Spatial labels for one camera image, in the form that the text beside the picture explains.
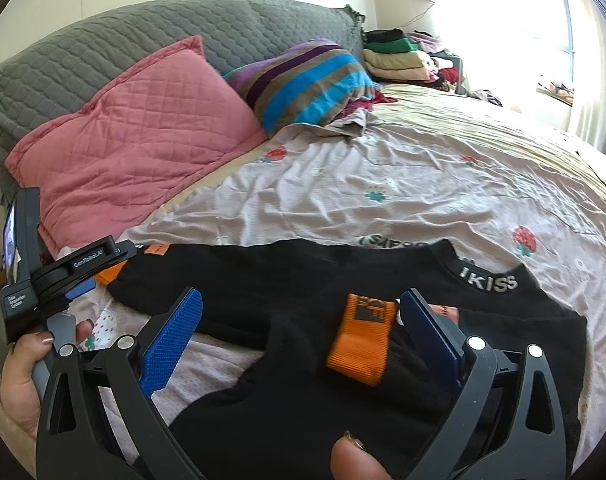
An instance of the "pink quilted pillowcase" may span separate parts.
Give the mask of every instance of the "pink quilted pillowcase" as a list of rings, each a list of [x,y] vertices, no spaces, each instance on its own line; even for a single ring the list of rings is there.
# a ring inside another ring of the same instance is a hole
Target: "pink quilted pillowcase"
[[[6,167],[21,186],[41,188],[41,234],[56,255],[119,237],[265,140],[195,36],[142,59],[78,112],[33,130]]]

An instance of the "headboard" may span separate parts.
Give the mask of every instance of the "headboard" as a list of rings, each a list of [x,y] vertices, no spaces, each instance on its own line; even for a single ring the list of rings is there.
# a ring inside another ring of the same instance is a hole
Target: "headboard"
[[[0,63],[0,203],[15,183],[3,163],[14,145],[48,120],[76,112],[138,60],[200,34],[206,59],[224,74],[328,38],[358,59],[364,16],[292,0],[156,0],[73,23]]]

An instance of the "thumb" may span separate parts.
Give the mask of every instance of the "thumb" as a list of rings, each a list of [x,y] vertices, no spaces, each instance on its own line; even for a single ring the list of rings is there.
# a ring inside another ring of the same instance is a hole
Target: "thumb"
[[[330,469],[334,480],[391,480],[384,467],[348,431],[332,448]]]
[[[32,369],[52,348],[54,338],[50,332],[25,334],[14,345],[3,366],[2,381],[8,384],[24,384],[32,380]]]

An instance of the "bed sheet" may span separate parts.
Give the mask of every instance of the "bed sheet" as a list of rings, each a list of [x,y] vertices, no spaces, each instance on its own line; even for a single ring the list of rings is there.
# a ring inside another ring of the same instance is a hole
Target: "bed sheet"
[[[465,112],[468,104],[456,103],[435,116],[429,107],[439,99],[412,94],[402,100],[410,104],[377,105],[360,136],[284,128],[222,183],[213,173],[210,186],[201,181],[123,238],[244,246],[306,238],[387,249],[447,237],[459,256],[493,272],[523,261],[551,297],[588,318],[576,468],[606,430],[606,186],[564,141],[554,142],[555,130],[536,142],[489,104]],[[95,348],[146,319],[102,287],[72,311],[98,320]],[[248,352],[194,335],[168,387],[153,396],[163,418],[171,422],[201,394],[234,384],[260,356]],[[212,353],[218,364],[210,375],[201,362]],[[109,393],[104,399],[133,459],[116,405]]]

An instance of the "device screen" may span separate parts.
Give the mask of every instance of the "device screen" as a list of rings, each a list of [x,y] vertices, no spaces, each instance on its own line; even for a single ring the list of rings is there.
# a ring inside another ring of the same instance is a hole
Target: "device screen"
[[[16,234],[14,232],[14,204],[10,207],[6,225],[3,228],[3,263],[6,267],[8,283],[16,282],[16,264],[20,256],[16,250]]]

